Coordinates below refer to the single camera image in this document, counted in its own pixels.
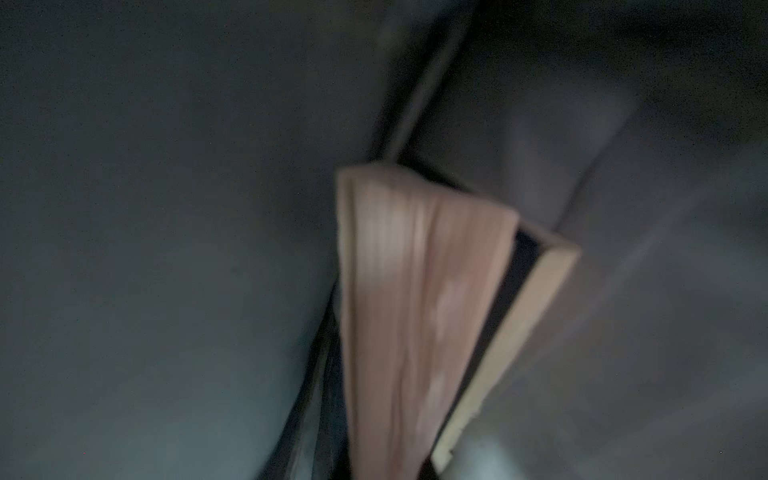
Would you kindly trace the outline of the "navy blue student backpack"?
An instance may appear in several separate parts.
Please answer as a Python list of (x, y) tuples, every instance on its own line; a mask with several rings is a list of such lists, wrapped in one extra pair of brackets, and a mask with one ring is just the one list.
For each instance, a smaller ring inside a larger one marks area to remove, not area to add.
[(2, 477), (346, 477), (380, 159), (581, 250), (446, 478), (766, 477), (763, 1), (3, 2)]

